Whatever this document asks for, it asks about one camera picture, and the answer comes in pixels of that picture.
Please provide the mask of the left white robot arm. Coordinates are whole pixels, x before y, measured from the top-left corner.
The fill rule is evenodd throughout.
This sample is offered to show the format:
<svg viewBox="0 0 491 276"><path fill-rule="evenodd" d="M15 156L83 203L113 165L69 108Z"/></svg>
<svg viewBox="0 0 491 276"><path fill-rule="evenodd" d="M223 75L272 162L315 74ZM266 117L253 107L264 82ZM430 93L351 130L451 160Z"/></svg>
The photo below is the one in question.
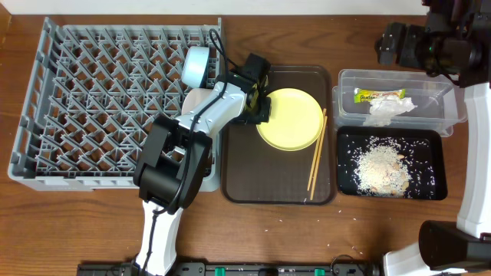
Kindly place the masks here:
<svg viewBox="0 0 491 276"><path fill-rule="evenodd" d="M135 275L165 275L176 260L176 236L183 210L196 198L210 151L231 121L268 120L267 70L232 70L217 77L212 90L193 88L194 106L175 119L158 117L137 162L133 181L145 215Z"/></svg>

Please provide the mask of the light blue bowl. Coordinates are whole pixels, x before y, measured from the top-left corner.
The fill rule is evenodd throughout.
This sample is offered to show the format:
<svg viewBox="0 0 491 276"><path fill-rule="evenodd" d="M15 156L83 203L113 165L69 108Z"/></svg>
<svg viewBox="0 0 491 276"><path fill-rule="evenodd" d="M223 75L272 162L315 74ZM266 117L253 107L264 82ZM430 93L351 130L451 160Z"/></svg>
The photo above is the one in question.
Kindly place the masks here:
<svg viewBox="0 0 491 276"><path fill-rule="evenodd" d="M187 52L182 82L191 88L205 88L208 74L209 48L192 46Z"/></svg>

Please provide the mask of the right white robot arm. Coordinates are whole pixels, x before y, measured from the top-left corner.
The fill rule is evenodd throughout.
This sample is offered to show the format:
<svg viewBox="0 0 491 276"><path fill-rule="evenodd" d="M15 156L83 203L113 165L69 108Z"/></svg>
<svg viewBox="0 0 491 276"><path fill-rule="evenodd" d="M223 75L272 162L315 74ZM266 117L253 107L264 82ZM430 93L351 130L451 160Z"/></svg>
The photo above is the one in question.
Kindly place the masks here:
<svg viewBox="0 0 491 276"><path fill-rule="evenodd" d="M379 64L446 77L463 92L466 181L455 222L425 221L418 240L383 256L382 275L457 275L490 269L490 2L425 0L424 25L390 23Z"/></svg>

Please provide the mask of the yellow green snack wrapper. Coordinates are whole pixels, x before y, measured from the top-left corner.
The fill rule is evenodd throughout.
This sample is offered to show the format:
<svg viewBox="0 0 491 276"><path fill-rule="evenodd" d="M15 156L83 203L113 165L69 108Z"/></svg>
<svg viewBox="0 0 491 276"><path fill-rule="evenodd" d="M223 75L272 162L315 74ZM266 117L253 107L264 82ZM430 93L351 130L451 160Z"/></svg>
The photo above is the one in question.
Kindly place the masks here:
<svg viewBox="0 0 491 276"><path fill-rule="evenodd" d="M378 98L378 97L382 97L382 96L397 96L399 98L404 98L405 93L406 93L405 89L379 91L379 90L368 90L368 89L362 89L362 88L355 88L354 89L354 102L356 104L360 104L363 102L371 102L373 99Z"/></svg>

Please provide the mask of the white napkin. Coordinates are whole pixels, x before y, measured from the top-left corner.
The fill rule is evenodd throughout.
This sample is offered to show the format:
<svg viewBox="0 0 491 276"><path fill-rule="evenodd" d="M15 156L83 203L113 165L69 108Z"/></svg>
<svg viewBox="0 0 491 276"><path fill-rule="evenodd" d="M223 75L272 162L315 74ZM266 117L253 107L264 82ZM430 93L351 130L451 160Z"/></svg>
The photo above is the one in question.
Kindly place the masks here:
<svg viewBox="0 0 491 276"><path fill-rule="evenodd" d="M417 105L410 97L380 96L371 101L369 116L364 121L366 127L385 127L391 124L391 119L402 113L410 112Z"/></svg>

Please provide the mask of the yellow round plate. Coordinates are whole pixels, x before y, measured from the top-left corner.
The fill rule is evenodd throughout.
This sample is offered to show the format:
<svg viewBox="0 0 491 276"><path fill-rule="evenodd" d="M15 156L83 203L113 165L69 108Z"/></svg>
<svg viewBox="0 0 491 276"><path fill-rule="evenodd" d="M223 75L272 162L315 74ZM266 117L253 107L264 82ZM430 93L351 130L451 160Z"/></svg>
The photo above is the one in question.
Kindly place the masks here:
<svg viewBox="0 0 491 276"><path fill-rule="evenodd" d="M269 121L257 125L261 138L283 151L298 151L316 142L325 126L326 114L310 94L296 88L271 92Z"/></svg>

